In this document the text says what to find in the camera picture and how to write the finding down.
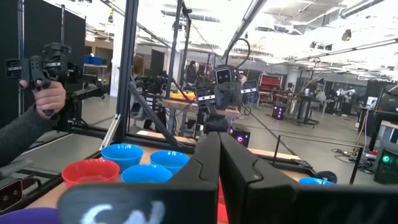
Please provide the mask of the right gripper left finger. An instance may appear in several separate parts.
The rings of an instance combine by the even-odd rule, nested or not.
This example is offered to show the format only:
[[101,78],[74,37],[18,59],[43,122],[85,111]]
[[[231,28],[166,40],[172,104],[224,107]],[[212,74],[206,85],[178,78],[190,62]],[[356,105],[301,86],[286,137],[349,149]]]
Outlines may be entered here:
[[210,133],[164,184],[89,183],[58,200],[60,223],[211,224],[217,222],[221,143]]

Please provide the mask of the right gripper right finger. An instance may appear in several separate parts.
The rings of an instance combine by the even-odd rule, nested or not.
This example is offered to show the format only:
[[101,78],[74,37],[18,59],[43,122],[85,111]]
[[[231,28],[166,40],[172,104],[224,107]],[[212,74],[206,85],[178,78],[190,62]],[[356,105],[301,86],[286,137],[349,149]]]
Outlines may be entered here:
[[230,223],[397,224],[397,187],[300,184],[221,133]]

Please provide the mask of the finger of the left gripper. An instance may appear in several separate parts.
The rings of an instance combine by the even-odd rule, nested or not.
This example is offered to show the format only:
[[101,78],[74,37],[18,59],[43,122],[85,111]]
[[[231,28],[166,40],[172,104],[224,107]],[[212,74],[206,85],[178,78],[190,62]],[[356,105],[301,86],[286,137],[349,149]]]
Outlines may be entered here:
[[226,105],[223,101],[224,94],[228,92],[228,89],[224,85],[216,85],[215,86],[215,100],[216,100],[216,108],[219,110],[223,110],[226,108]]
[[241,84],[231,84],[229,106],[238,106],[241,102]]

